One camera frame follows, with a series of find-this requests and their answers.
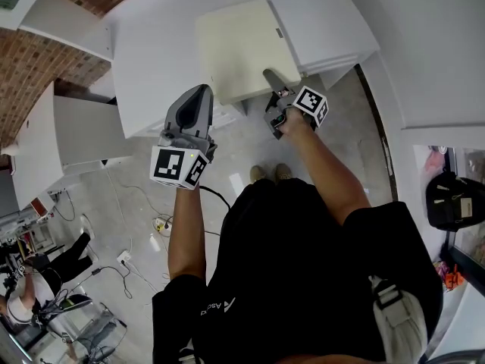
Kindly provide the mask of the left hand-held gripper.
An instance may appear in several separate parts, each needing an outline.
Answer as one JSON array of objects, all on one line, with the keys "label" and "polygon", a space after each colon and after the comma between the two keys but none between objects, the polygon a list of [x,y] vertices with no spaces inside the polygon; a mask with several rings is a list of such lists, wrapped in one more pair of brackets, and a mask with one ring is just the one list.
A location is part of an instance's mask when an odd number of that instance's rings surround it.
[{"label": "left hand-held gripper", "polygon": [[214,96],[207,84],[183,93],[168,109],[157,146],[152,147],[150,179],[194,190],[217,148],[208,136]]}]

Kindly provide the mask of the person's black shirt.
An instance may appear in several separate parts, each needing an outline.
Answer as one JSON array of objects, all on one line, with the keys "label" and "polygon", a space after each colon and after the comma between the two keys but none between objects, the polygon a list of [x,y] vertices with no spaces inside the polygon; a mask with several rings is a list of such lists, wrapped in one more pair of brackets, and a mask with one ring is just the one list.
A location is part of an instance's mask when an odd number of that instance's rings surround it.
[{"label": "person's black shirt", "polygon": [[403,202],[337,223],[299,179],[247,186],[221,229],[213,277],[173,279],[152,301],[153,364],[274,364],[289,356],[385,358],[371,276],[421,305],[430,338],[440,278]]}]

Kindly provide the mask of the black office chair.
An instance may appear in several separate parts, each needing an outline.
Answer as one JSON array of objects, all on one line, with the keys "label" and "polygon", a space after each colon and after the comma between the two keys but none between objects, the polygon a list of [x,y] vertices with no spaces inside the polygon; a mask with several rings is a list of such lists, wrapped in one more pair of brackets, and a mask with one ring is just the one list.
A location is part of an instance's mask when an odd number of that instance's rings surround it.
[{"label": "black office chair", "polygon": [[73,294],[47,302],[41,309],[33,312],[33,321],[47,324],[57,316],[71,312],[92,303],[92,299],[84,294]]}]

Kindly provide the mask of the person's left forearm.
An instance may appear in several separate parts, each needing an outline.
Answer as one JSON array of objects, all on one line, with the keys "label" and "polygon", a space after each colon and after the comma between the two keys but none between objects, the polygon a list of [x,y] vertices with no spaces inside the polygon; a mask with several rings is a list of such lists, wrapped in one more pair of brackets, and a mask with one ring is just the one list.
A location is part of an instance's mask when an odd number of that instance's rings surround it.
[{"label": "person's left forearm", "polygon": [[205,228],[199,187],[177,189],[167,251],[170,279],[193,275],[205,281]]}]

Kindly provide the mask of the white cross-body bag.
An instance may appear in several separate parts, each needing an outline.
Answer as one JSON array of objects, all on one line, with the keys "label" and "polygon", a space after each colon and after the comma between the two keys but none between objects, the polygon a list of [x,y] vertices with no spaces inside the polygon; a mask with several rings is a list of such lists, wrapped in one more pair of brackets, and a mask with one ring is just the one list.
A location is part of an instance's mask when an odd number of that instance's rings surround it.
[{"label": "white cross-body bag", "polygon": [[392,281],[369,278],[373,311],[388,364],[418,364],[427,348],[427,326],[418,299]]}]

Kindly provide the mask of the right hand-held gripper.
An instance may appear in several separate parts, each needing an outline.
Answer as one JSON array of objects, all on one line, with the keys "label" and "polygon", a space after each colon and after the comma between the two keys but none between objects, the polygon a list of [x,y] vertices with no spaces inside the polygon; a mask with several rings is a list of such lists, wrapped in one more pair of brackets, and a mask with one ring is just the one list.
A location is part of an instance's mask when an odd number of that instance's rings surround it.
[{"label": "right hand-held gripper", "polygon": [[286,112],[289,108],[299,109],[313,131],[322,125],[328,113],[327,98],[324,95],[308,86],[303,86],[295,93],[292,89],[286,88],[285,83],[270,68],[264,69],[263,75],[273,91],[265,109],[264,121],[277,140],[283,135],[279,127],[286,122]]}]

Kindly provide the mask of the person's right forearm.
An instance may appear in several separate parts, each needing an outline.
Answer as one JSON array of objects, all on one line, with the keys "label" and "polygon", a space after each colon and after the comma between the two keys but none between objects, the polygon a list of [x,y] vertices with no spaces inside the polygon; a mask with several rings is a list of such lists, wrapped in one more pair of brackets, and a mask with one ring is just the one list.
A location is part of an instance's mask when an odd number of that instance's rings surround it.
[{"label": "person's right forearm", "polygon": [[314,131],[289,140],[304,162],[327,209],[339,224],[343,224],[352,212],[371,206],[358,178]]}]

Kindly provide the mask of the cream plastic panel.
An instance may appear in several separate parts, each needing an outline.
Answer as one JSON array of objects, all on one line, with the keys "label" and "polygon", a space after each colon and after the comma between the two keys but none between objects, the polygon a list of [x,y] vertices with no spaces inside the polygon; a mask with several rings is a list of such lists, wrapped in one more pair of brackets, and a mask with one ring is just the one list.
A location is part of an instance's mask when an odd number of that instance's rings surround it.
[{"label": "cream plastic panel", "polygon": [[289,86],[301,80],[268,0],[251,0],[198,17],[196,40],[209,85],[222,105],[269,93],[266,69]]}]

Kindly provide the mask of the pink cloth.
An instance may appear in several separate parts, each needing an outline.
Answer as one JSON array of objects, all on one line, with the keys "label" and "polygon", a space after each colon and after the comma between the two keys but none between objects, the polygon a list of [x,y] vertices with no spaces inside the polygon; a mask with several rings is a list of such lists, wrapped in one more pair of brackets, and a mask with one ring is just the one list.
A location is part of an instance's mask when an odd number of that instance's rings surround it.
[{"label": "pink cloth", "polygon": [[424,165],[424,170],[428,174],[435,174],[437,171],[442,171],[445,162],[445,155],[438,149],[431,147],[430,154]]}]

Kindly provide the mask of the red box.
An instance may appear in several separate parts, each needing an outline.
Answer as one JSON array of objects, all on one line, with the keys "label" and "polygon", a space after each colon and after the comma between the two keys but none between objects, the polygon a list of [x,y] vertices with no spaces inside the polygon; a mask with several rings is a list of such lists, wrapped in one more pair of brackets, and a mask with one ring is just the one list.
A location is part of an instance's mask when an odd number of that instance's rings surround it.
[{"label": "red box", "polygon": [[50,213],[51,210],[55,207],[55,202],[54,200],[50,197],[50,195],[47,196],[39,196],[35,198],[30,205],[36,212],[36,214],[40,217],[43,218],[47,216],[48,213]]}]

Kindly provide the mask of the person's right hand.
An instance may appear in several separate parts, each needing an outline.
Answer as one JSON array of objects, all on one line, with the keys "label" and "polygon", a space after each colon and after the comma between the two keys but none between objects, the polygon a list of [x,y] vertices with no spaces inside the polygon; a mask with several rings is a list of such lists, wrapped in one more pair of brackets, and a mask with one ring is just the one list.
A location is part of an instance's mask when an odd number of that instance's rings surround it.
[{"label": "person's right hand", "polygon": [[289,138],[312,132],[311,125],[304,119],[302,112],[295,107],[286,110],[286,120],[279,126],[279,130]]}]

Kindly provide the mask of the white wall shelf panel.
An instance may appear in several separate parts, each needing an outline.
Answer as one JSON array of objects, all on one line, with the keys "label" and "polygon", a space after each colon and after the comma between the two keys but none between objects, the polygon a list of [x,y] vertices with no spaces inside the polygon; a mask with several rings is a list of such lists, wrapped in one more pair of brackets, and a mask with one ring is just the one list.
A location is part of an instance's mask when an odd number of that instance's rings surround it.
[{"label": "white wall shelf panel", "polygon": [[19,0],[11,11],[0,8],[0,27],[25,30],[113,61],[111,28],[69,0]]}]

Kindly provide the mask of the black backpack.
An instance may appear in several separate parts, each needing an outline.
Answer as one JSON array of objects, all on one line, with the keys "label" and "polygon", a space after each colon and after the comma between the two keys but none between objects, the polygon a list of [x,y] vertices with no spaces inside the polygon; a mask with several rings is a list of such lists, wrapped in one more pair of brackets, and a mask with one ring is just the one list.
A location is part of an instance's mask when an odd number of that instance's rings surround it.
[{"label": "black backpack", "polygon": [[427,217],[430,225],[456,232],[485,221],[485,185],[444,171],[427,185]]}]

